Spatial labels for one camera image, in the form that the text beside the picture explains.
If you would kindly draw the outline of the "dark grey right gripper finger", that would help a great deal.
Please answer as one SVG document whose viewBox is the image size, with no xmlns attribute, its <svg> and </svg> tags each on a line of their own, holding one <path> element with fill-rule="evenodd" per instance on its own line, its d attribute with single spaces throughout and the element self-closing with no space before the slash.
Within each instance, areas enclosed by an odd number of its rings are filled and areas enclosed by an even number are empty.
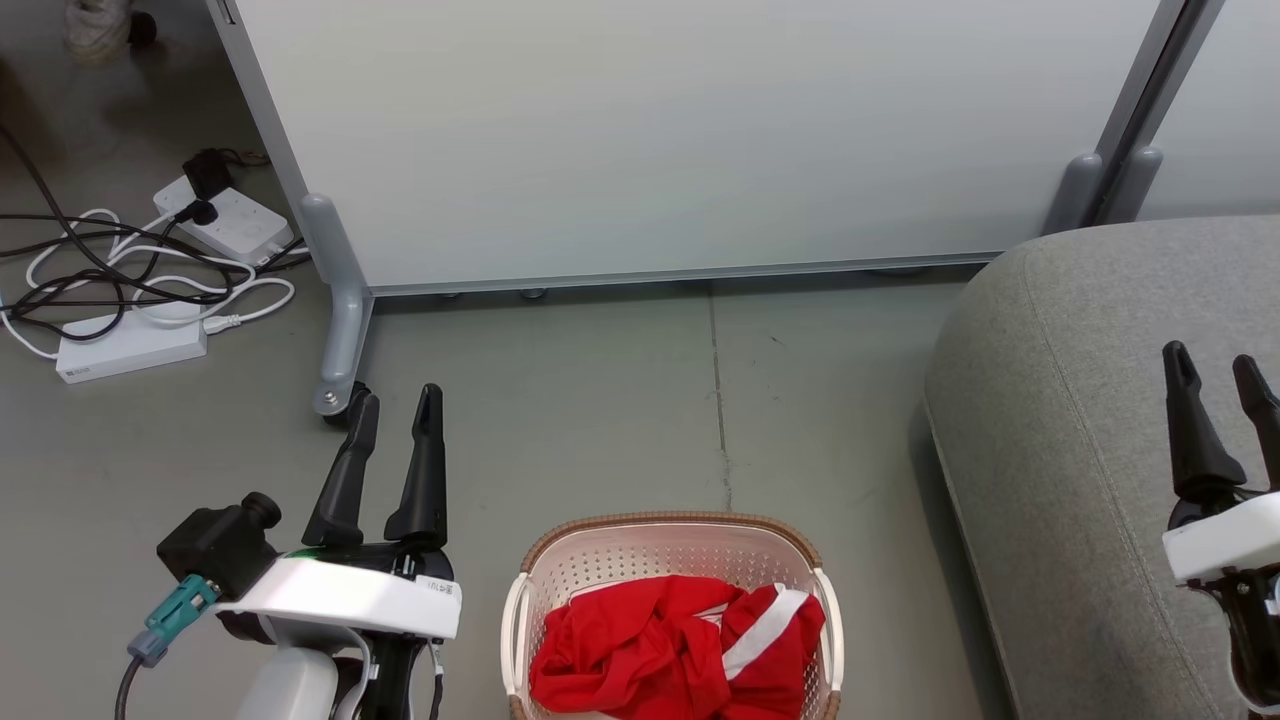
<svg viewBox="0 0 1280 720">
<path fill-rule="evenodd" d="M 1162 350 L 1172 489 L 1187 503 L 1234 503 L 1243 466 L 1225 450 L 1202 402 L 1202 379 L 1187 346 Z"/>
<path fill-rule="evenodd" d="M 1279 400 L 1271 391 L 1257 361 L 1248 354 L 1238 355 L 1231 365 L 1236 392 L 1244 414 L 1254 425 L 1258 437 L 1265 469 L 1268 477 L 1268 489 L 1279 491 L 1280 470 L 1280 424 Z"/>
</svg>

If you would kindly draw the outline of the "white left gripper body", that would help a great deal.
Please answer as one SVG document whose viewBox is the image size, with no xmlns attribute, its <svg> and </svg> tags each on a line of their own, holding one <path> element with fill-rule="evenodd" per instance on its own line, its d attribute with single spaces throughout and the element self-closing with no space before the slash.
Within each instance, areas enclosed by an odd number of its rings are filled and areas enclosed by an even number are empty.
<svg viewBox="0 0 1280 720">
<path fill-rule="evenodd" d="M 215 614 L 344 626 L 356 632 L 457 637 L 463 594 L 444 550 L 425 539 L 271 552 L 265 570 Z"/>
</svg>

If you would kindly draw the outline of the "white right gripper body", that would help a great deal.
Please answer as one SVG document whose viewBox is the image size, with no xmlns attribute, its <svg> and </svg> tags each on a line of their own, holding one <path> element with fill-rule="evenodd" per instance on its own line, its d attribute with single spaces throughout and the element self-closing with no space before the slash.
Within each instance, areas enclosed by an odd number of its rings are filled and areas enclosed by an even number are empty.
<svg viewBox="0 0 1280 720">
<path fill-rule="evenodd" d="M 1279 495 L 1261 495 L 1167 530 L 1162 542 L 1172 577 L 1180 584 L 1217 582 L 1244 571 L 1276 571 Z"/>
</svg>

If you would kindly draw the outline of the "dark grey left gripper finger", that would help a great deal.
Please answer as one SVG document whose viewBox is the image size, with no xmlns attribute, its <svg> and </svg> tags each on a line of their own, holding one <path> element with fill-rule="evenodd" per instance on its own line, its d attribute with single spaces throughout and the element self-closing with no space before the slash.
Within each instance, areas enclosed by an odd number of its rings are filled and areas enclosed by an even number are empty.
<svg viewBox="0 0 1280 720">
<path fill-rule="evenodd" d="M 399 505 L 387 519 L 384 539 L 421 551 L 448 542 L 443 389 L 426 383 L 411 424 L 413 441 Z"/>
<path fill-rule="evenodd" d="M 375 395 L 355 393 L 347 407 L 347 437 L 340 445 L 314 506 L 302 544 L 358 546 L 364 479 L 379 432 L 380 402 Z"/>
</svg>

